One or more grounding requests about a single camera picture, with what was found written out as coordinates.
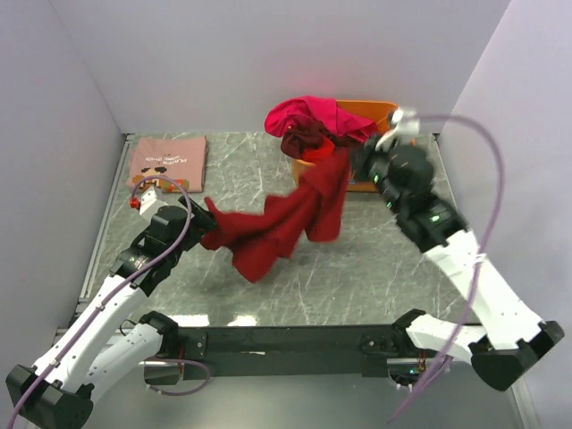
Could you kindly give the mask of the dark red t-shirt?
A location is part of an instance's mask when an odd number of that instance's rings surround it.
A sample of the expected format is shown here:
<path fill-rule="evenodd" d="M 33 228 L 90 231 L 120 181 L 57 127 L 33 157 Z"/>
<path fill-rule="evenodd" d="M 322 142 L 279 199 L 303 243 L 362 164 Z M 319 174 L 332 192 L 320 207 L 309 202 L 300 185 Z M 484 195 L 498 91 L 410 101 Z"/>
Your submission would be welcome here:
<path fill-rule="evenodd" d="M 229 249 L 239 274 L 258 282 L 277 260 L 291 257 L 301 235 L 317 243 L 337 240 L 349 173 L 349 151 L 338 148 L 306 170 L 290 194 L 268 195 L 261 214 L 220 211 L 216 228 L 201 245 Z"/>

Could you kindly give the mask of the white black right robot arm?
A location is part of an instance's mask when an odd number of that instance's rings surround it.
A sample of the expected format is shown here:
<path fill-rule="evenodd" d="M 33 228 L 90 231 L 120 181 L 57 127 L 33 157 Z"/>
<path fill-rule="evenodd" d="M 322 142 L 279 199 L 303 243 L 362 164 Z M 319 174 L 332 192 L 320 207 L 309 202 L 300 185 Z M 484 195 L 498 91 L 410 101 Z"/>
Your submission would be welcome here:
<path fill-rule="evenodd" d="M 395 137 L 373 134 L 352 152 L 351 167 L 369 179 L 400 232 L 433 263 L 466 301 L 477 324 L 455 324 L 411 310 L 394 323 L 392 346 L 411 357 L 418 350 L 468 363 L 488 386 L 505 391 L 564 337 L 513 291 L 454 205 L 433 190 L 426 151 Z"/>

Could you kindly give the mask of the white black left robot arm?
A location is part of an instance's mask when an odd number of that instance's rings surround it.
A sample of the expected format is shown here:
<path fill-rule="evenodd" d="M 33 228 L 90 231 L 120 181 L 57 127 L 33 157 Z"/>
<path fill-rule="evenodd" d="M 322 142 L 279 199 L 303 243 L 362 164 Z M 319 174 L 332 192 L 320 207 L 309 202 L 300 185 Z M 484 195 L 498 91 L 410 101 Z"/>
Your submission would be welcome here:
<path fill-rule="evenodd" d="M 164 362 L 181 374 L 184 359 L 179 325 L 156 311 L 143 315 L 114 344 L 116 329 L 153 293 L 216 226 L 214 217 L 182 196 L 170 206 L 153 190 L 133 206 L 148 227 L 116 259 L 97 296 L 61 339 L 32 366 L 17 365 L 7 376 L 14 417 L 39 428 L 81 428 L 94 406 L 135 366 Z"/>

